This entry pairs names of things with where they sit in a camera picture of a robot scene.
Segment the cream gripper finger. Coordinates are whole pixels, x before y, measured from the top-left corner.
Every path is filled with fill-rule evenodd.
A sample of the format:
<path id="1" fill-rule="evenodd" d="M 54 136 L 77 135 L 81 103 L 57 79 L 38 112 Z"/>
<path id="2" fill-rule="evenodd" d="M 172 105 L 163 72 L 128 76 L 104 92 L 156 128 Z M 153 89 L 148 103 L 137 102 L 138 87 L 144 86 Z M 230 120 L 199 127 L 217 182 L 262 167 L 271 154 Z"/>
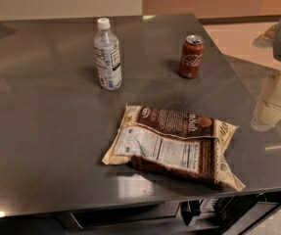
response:
<path id="1" fill-rule="evenodd" d="M 256 131 L 267 131 L 281 120 L 281 70 L 266 76 L 258 95 L 251 127 Z"/>

